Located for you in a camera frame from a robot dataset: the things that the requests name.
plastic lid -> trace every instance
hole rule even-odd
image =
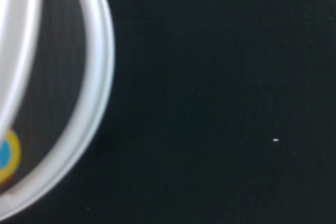
[[[0,139],[17,115],[38,42],[41,0],[0,0]]]

white curved rim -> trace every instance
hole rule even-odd
[[[41,0],[0,0],[0,139],[20,108],[36,52]]]
[[[0,197],[0,220],[11,217],[51,190],[90,143],[110,97],[114,35],[107,0],[80,0],[87,35],[86,78],[78,104],[60,139],[44,161]]]

